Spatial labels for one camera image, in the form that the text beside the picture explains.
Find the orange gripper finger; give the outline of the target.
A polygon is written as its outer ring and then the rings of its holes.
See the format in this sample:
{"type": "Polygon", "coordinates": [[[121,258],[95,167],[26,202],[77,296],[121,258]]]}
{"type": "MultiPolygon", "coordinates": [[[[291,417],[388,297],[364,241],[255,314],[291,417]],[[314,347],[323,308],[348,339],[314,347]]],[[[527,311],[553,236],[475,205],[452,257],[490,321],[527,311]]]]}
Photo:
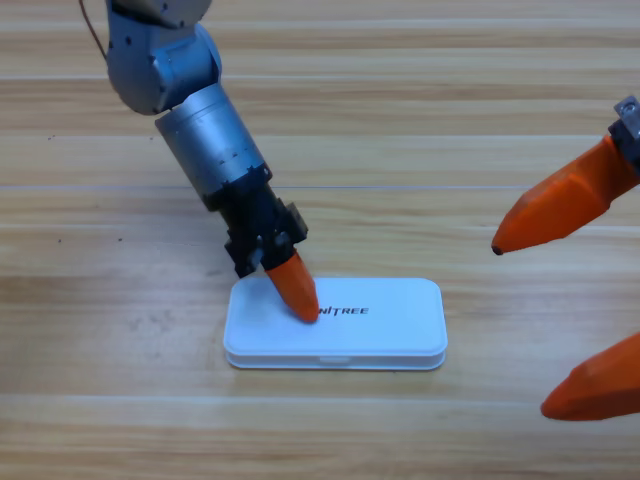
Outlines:
{"type": "Polygon", "coordinates": [[[576,366],[544,400],[541,414],[598,421],[639,413],[639,334],[576,366]]]}

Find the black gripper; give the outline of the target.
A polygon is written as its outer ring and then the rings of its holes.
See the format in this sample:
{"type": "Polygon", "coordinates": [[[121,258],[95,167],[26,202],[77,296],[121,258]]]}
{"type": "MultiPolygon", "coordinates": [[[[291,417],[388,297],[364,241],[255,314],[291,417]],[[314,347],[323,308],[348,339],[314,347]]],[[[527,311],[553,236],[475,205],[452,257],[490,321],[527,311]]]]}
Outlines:
{"type": "Polygon", "coordinates": [[[614,106],[618,119],[590,150],[525,192],[503,218],[497,255],[562,239],[603,215],[639,184],[639,100],[614,106]]]}
{"type": "Polygon", "coordinates": [[[206,197],[206,207],[219,212],[227,225],[225,249],[235,272],[244,278],[261,266],[284,304],[305,323],[319,316],[315,281],[295,245],[307,238],[308,227],[297,207],[275,195],[268,169],[250,169],[206,197]]]}

